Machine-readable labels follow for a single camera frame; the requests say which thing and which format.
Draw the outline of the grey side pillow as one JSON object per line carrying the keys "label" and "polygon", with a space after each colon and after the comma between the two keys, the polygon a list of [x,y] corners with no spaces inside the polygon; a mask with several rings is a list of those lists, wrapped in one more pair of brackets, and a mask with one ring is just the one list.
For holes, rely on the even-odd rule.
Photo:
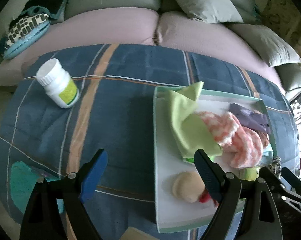
{"label": "grey side pillow", "polygon": [[268,67],[301,63],[298,53],[285,40],[264,25],[229,24],[227,27],[240,36]]}

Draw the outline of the pink seat cushion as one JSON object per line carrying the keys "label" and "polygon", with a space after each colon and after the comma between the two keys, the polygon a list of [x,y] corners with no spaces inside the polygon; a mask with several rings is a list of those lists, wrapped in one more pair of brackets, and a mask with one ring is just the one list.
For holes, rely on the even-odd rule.
{"label": "pink seat cushion", "polygon": [[190,20],[181,12],[165,12],[160,16],[157,44],[162,47],[189,51],[234,64],[254,72],[276,84],[285,93],[274,68],[237,34],[222,24],[207,24]]}
{"label": "pink seat cushion", "polygon": [[16,86],[38,57],[65,48],[96,44],[155,44],[156,11],[108,8],[84,12],[54,24],[34,44],[0,64],[0,86]]}

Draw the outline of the blue patterned pillow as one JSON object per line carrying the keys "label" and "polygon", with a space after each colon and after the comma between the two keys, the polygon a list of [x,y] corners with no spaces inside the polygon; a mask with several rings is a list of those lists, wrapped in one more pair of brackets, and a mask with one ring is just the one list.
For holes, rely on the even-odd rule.
{"label": "blue patterned pillow", "polygon": [[3,58],[12,59],[40,39],[49,29],[48,14],[21,18],[8,32]]}

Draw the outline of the blue plaid blanket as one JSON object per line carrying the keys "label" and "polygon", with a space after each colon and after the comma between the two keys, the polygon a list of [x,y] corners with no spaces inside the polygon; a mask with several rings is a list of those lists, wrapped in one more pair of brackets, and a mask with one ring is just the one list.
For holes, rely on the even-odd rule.
{"label": "blue plaid blanket", "polygon": [[[56,58],[81,97],[62,109],[35,79]],[[103,44],[42,55],[19,83],[0,128],[0,200],[17,223],[22,212],[11,197],[14,163],[63,178],[100,148],[108,166],[85,207],[103,239],[132,226],[159,239],[198,239],[200,231],[158,233],[154,203],[153,94],[157,86],[204,88],[264,101],[282,165],[299,165],[298,130],[279,88],[262,76],[213,57],[157,46]]]}

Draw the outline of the red white plush toy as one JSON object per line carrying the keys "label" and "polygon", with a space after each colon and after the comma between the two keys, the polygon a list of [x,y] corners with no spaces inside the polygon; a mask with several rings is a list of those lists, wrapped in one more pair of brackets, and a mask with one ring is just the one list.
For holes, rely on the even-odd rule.
{"label": "red white plush toy", "polygon": [[215,207],[219,205],[218,202],[210,196],[208,190],[205,189],[204,192],[199,197],[199,202],[205,204],[205,203],[208,203],[210,200],[213,201],[213,205]]}

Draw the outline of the beige round plush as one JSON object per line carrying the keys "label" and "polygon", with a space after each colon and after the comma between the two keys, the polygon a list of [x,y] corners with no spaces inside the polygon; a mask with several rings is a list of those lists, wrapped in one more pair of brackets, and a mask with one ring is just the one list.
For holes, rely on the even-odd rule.
{"label": "beige round plush", "polygon": [[178,174],[172,186],[172,194],[187,203],[195,203],[204,193],[206,186],[197,171]]}

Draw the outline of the grey throw pillow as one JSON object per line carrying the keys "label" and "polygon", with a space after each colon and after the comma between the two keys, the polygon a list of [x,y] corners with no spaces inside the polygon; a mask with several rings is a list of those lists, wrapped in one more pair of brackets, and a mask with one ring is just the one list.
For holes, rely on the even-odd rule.
{"label": "grey throw pillow", "polygon": [[188,18],[207,24],[243,23],[231,0],[175,0]]}

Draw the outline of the white pill bottle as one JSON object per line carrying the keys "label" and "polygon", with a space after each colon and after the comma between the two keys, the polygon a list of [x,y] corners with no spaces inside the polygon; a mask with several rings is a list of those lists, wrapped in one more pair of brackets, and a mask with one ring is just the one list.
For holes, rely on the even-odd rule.
{"label": "white pill bottle", "polygon": [[41,65],[36,80],[61,108],[72,107],[80,97],[80,90],[58,59],[50,59]]}

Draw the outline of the pink white knitted cloth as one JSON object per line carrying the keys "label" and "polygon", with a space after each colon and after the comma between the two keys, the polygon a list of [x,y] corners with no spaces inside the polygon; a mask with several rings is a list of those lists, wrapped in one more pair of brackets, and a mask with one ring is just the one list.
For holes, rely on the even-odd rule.
{"label": "pink white knitted cloth", "polygon": [[217,115],[203,111],[197,115],[206,124],[215,142],[231,156],[231,167],[241,169],[258,165],[264,147],[257,132],[242,126],[231,112]]}

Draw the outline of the pink seat cushion left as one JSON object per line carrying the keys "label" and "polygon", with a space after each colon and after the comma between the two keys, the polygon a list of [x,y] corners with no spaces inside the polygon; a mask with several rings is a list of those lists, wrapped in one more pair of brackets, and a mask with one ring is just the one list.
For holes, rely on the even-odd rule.
{"label": "pink seat cushion left", "polygon": [[84,12],[54,24],[34,44],[0,64],[0,86],[16,86],[38,57],[65,48],[96,44],[155,44],[156,11],[108,8]]}

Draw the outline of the light green cloth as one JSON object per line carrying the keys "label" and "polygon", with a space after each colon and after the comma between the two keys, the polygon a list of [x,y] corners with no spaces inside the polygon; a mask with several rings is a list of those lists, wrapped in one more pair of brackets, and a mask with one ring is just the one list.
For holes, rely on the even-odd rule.
{"label": "light green cloth", "polygon": [[210,158],[223,153],[206,124],[195,113],[203,85],[199,81],[176,91],[168,90],[165,95],[172,135],[182,159],[190,163],[197,150],[204,150]]}

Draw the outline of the dark teal cloth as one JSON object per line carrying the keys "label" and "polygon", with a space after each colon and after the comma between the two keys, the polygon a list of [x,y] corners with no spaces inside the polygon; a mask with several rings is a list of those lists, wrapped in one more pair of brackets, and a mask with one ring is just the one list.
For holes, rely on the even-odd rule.
{"label": "dark teal cloth", "polygon": [[20,15],[47,14],[50,19],[58,20],[66,3],[67,0],[28,0]]}

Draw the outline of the pink seat cushion right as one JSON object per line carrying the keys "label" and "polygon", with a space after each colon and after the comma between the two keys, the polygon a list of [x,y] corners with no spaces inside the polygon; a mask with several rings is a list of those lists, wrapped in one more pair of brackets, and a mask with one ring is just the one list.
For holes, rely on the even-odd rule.
{"label": "pink seat cushion right", "polygon": [[157,44],[162,47],[189,51],[234,64],[254,72],[276,84],[285,93],[274,68],[237,34],[222,24],[207,24],[190,20],[181,12],[165,12],[160,16]]}

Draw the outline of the teal heart case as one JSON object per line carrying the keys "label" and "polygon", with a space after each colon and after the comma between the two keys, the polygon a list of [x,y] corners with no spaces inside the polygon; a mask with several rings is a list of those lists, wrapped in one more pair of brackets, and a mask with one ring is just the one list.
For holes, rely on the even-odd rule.
{"label": "teal heart case", "polygon": [[11,198],[22,214],[25,213],[31,193],[39,178],[45,178],[48,182],[59,180],[44,170],[26,165],[23,161],[15,162],[11,167]]}

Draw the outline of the black white spotted scrunchie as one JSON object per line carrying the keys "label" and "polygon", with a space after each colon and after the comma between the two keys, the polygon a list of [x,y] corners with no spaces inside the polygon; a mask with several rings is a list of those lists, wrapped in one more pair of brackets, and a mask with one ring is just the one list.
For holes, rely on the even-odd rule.
{"label": "black white spotted scrunchie", "polygon": [[281,177],[281,170],[282,170],[282,165],[281,165],[281,158],[280,157],[274,157],[272,160],[271,164],[269,164],[268,168],[270,171],[277,177]]}

